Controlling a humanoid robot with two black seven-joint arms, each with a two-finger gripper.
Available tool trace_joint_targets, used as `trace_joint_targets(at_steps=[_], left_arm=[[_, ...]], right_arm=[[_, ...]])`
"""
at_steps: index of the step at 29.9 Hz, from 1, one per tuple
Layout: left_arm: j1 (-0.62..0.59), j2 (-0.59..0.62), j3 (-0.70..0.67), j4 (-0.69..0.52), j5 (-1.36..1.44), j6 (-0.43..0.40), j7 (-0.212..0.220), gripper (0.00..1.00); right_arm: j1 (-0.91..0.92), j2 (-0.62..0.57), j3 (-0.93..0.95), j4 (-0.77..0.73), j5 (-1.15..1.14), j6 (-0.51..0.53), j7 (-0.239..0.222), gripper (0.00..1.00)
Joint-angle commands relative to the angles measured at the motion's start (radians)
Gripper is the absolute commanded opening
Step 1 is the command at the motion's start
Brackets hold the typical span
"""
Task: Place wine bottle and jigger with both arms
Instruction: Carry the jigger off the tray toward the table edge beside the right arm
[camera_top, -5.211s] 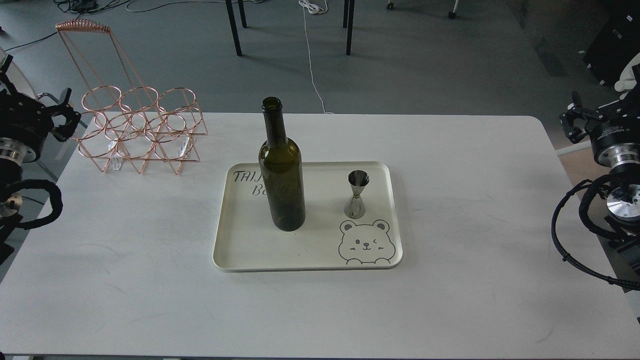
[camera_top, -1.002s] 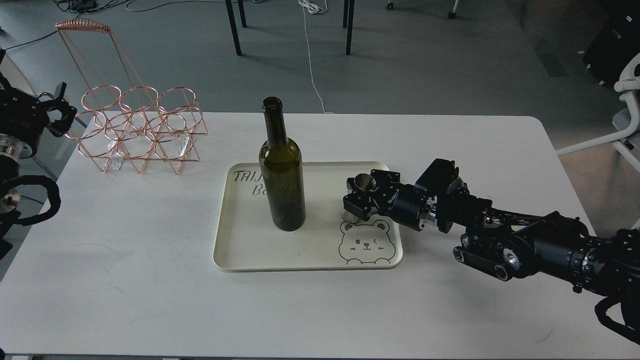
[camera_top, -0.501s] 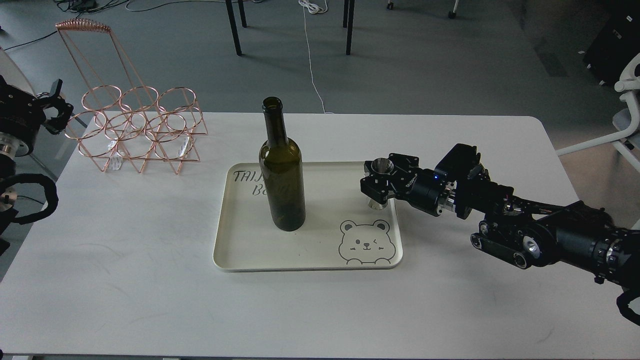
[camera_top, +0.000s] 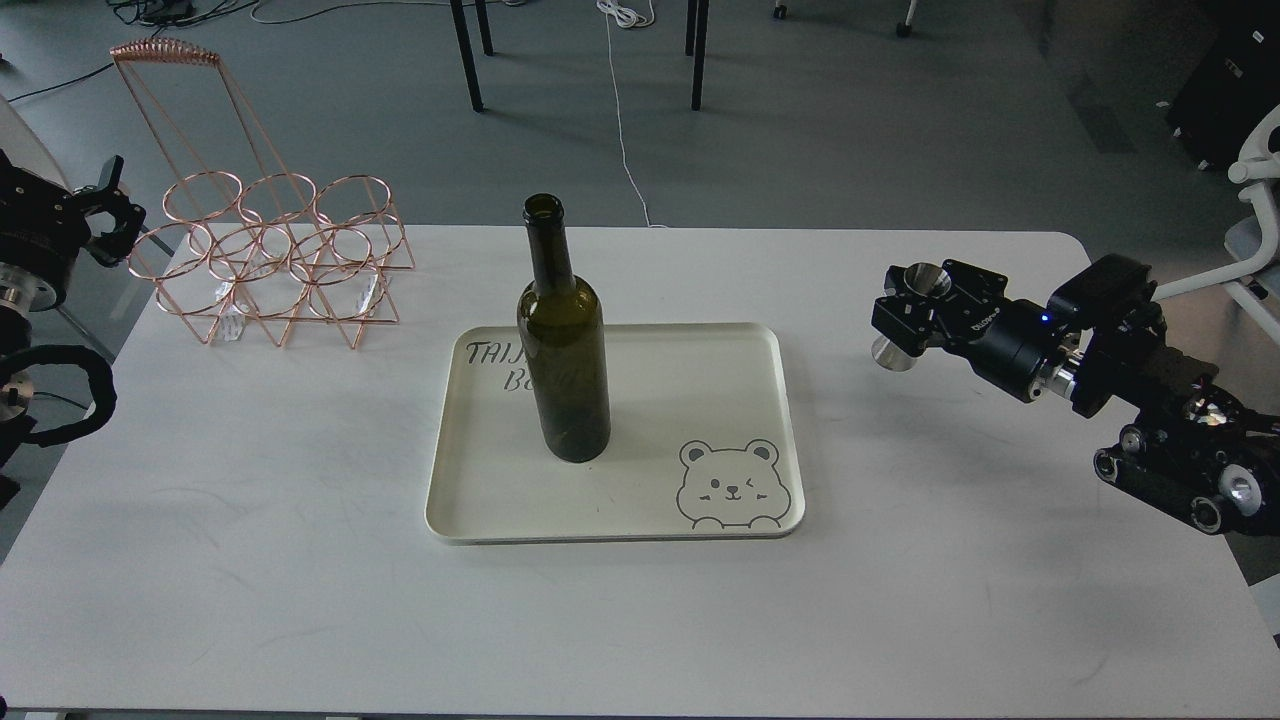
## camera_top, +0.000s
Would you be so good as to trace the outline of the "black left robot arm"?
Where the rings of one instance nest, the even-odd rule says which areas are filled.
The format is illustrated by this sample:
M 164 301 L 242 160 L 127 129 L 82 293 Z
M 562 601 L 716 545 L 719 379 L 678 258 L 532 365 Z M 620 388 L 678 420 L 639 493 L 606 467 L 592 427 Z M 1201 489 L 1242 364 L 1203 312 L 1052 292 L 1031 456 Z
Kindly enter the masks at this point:
M 145 209 L 122 188 L 124 160 L 110 158 L 99 183 L 67 190 L 1 156 L 1 462 L 22 445 L 67 445 L 106 425 L 116 409 L 111 364 L 82 345 L 33 345 L 29 315 L 60 307 L 81 251 L 119 265 L 142 234 Z M 37 429 L 29 413 L 32 366 L 84 373 L 92 410 L 83 419 Z

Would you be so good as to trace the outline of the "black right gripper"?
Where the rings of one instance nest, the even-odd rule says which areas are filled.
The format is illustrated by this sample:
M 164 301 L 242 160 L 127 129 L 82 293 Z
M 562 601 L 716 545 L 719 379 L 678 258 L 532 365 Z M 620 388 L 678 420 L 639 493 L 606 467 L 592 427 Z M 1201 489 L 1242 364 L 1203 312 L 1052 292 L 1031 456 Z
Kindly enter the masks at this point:
M 982 379 L 1023 402 L 1038 398 L 1076 348 L 1076 334 L 1050 310 L 1011 300 L 1009 278 L 955 259 L 943 261 L 940 302 L 913 293 L 879 297 L 873 357 L 920 357 L 942 348 L 964 357 Z

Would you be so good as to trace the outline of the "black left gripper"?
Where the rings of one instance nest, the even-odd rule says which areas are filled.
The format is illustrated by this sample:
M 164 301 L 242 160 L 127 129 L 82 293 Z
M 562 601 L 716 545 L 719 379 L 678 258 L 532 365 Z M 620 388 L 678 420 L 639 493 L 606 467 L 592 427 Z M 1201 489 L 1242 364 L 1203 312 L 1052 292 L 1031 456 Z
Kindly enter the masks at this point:
M 100 266 L 127 260 L 143 233 L 146 210 L 125 201 L 123 167 L 122 156 L 110 156 L 96 184 L 67 195 L 3 154 L 1 261 L 28 272 L 51 291 L 65 291 L 86 243 L 83 217 L 100 215 L 109 217 L 111 225 L 92 229 L 84 249 Z

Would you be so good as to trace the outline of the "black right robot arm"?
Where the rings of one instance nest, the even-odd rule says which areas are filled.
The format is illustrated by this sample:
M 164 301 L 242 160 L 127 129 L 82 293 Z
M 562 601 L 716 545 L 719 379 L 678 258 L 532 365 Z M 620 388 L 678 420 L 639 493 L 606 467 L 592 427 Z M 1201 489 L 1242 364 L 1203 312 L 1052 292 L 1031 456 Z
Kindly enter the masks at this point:
M 1009 299 L 1006 286 L 954 259 L 891 266 L 870 318 L 877 363 L 905 372 L 941 348 L 1024 404 L 1052 393 L 1084 418 L 1120 398 L 1137 415 L 1094 454 L 1103 483 L 1210 536 L 1277 534 L 1277 418 L 1167 343 L 1146 264 L 1110 254 L 1046 306 Z

